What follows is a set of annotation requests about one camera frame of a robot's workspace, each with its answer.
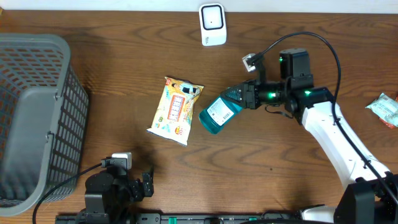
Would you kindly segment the teal Listerine mouthwash bottle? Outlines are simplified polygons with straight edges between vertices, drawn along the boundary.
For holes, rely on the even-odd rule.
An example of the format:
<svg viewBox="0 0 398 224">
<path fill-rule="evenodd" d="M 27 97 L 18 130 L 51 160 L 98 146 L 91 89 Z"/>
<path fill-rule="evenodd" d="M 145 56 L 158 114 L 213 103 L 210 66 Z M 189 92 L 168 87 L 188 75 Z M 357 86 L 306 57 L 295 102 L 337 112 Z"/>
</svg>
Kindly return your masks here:
<svg viewBox="0 0 398 224">
<path fill-rule="evenodd" d="M 232 118 L 243 110 L 239 105 L 217 97 L 199 114 L 203 127 L 211 134 L 218 134 Z"/>
</svg>

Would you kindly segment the yellow snack bag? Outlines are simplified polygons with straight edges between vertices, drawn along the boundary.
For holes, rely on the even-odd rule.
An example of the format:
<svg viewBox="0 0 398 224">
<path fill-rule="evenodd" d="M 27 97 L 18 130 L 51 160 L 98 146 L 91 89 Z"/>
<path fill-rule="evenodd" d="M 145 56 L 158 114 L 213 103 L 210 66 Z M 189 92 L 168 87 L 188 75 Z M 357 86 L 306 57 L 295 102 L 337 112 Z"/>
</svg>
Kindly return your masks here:
<svg viewBox="0 0 398 224">
<path fill-rule="evenodd" d="M 152 125 L 147 132 L 187 145 L 194 104 L 203 85 L 165 77 L 165 86 Z"/>
</svg>

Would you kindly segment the light blue wet wipes pack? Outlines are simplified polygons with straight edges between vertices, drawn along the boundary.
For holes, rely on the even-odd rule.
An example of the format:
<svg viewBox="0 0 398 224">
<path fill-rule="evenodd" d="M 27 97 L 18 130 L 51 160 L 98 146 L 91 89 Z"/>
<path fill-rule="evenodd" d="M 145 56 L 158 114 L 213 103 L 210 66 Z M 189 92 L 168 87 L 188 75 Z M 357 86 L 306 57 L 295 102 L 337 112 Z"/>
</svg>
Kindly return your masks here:
<svg viewBox="0 0 398 224">
<path fill-rule="evenodd" d="M 397 127 L 397 101 L 393 100 L 384 93 L 379 95 L 379 98 L 367 105 L 373 113 L 379 116 L 380 119 L 387 124 Z"/>
</svg>

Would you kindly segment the red Top chocolate bar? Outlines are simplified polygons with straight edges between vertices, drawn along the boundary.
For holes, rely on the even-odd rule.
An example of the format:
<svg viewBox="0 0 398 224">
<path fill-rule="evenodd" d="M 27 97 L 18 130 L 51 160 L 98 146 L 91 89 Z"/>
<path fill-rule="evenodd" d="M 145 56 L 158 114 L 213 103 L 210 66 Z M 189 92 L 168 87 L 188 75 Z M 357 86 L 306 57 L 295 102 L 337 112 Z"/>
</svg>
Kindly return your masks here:
<svg viewBox="0 0 398 224">
<path fill-rule="evenodd" d="M 387 95 L 381 97 L 381 114 L 379 119 L 389 128 L 397 127 L 397 98 L 394 100 Z"/>
</svg>

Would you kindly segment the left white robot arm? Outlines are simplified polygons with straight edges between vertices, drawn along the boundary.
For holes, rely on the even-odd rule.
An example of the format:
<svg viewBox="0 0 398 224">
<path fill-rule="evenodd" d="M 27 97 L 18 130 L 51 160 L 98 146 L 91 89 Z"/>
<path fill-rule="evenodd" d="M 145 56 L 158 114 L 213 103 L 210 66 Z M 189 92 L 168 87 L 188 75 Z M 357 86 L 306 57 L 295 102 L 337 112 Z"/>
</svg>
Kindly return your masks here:
<svg viewBox="0 0 398 224">
<path fill-rule="evenodd" d="M 85 182 L 85 223 L 135 223 L 130 211 L 134 202 L 141 202 L 154 194 L 154 170 L 142 173 L 141 179 L 130 179 L 126 166 L 107 165 Z"/>
</svg>

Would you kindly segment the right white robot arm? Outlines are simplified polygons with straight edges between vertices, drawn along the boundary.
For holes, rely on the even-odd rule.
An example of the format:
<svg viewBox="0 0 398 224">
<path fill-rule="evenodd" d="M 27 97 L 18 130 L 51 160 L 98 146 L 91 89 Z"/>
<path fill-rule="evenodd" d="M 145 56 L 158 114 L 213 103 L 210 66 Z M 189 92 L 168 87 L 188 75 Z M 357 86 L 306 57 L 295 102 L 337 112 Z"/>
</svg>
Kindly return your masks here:
<svg viewBox="0 0 398 224">
<path fill-rule="evenodd" d="M 279 54 L 280 82 L 266 79 L 260 54 L 242 61 L 248 80 L 222 92 L 222 99 L 244 109 L 283 105 L 319 143 L 335 168 L 344 188 L 337 207 L 316 205 L 299 212 L 301 223 L 397 223 L 397 176 L 379 162 L 343 117 L 326 87 L 314 87 L 310 59 L 305 49 Z"/>
</svg>

